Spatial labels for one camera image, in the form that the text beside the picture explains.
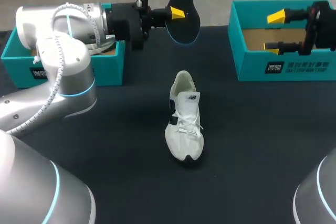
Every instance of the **blue container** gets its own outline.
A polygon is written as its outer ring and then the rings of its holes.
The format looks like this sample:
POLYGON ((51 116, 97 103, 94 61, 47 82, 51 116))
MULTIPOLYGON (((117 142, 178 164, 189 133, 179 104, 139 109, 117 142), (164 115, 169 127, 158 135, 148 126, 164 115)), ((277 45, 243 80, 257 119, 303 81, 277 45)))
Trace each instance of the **blue container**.
POLYGON ((239 81, 334 81, 336 52, 314 49, 309 56, 247 49, 242 29, 305 29, 306 21, 267 24, 267 16, 284 8, 307 9, 316 0, 233 1, 228 35, 239 81))
MULTIPOLYGON (((122 85, 124 52, 125 42, 120 41, 117 42, 114 55, 91 56, 97 86, 122 85)), ((36 69, 43 71, 42 63, 33 64, 31 50, 21 44, 16 27, 10 35, 1 60, 17 88, 30 88, 46 81, 46 79, 41 79, 41 76, 36 76, 36 69)))

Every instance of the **shoelace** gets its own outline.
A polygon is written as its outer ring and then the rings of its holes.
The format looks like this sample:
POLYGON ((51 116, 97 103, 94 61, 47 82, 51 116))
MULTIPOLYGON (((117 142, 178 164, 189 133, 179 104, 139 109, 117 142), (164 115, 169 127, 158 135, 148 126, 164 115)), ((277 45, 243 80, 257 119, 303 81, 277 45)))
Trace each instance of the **shoelace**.
POLYGON ((184 132, 189 135, 196 134, 197 137, 201 137, 201 132, 198 129, 198 126, 202 130, 203 130, 203 127, 200 124, 196 123, 197 118, 198 118, 198 112, 197 112, 195 119, 193 119, 191 115, 182 116, 177 110, 175 111, 175 114, 180 119, 180 124, 179 124, 178 130, 176 131, 184 132))

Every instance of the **white sneaker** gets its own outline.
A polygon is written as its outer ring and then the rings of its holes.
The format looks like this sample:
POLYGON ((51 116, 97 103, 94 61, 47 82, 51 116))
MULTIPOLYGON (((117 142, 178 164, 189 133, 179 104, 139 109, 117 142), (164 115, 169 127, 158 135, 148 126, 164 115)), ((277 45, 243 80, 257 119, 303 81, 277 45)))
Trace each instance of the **white sneaker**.
POLYGON ((196 92, 191 75, 187 71, 179 72, 170 90, 172 116, 165 137, 169 150, 180 161, 195 161, 203 150, 199 101, 200 93, 196 92))

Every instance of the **black table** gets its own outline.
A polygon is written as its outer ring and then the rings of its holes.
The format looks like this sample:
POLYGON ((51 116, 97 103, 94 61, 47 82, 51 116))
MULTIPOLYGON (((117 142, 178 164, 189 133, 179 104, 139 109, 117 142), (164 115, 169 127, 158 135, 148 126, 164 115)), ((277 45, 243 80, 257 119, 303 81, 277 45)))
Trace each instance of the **black table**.
POLYGON ((91 111, 22 140, 91 188, 97 224, 294 223, 297 186, 336 146, 336 84, 238 82, 227 27, 203 27, 185 47, 165 30, 150 35, 143 51, 127 49, 122 87, 98 88, 91 111), (164 139, 183 69, 201 92, 205 129, 193 168, 164 139))

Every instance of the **white cable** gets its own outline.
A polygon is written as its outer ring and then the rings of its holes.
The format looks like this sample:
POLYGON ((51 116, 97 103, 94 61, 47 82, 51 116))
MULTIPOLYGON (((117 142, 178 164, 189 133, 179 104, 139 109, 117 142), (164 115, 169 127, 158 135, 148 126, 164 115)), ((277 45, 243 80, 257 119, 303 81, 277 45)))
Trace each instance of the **white cable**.
MULTIPOLYGON (((43 112, 45 112, 46 109, 49 108, 49 106, 53 102, 53 100, 54 100, 54 98, 55 98, 55 96, 56 96, 56 94, 59 90, 59 85, 60 85, 62 75, 63 75, 65 60, 64 60, 64 54, 63 54, 63 51, 62 51, 61 44, 60 44, 58 38, 56 37, 56 35, 54 33, 54 23, 55 23, 55 18, 56 18, 57 13, 59 13, 63 9, 67 9, 67 8, 77 9, 77 10, 81 11, 90 20, 90 23, 91 23, 91 25, 93 27, 93 30, 94 30, 94 35, 96 37, 96 43, 97 43, 97 45, 100 44, 100 36, 99 36, 99 31, 98 31, 97 24, 96 24, 95 20, 90 16, 90 14, 84 8, 82 8, 78 5, 66 3, 64 5, 60 5, 59 7, 57 7, 55 9, 54 14, 51 17, 50 24, 49 24, 50 25, 50 27, 49 27, 50 36, 57 46, 57 51, 58 51, 58 56, 59 56, 59 67, 58 67, 58 71, 57 71, 54 86, 52 87, 51 93, 50 93, 47 101, 43 104, 41 109, 39 109, 39 111, 37 111, 37 113, 35 113, 30 119, 28 119, 23 124, 19 125, 18 127, 14 128, 14 129, 11 129, 11 130, 7 131, 7 133, 10 134, 10 135, 13 135, 16 132, 20 132, 20 131, 25 130, 36 119, 38 119, 38 117, 41 116, 41 114, 43 112)), ((37 61, 40 61, 39 56, 34 57, 34 62, 37 62, 37 61)))

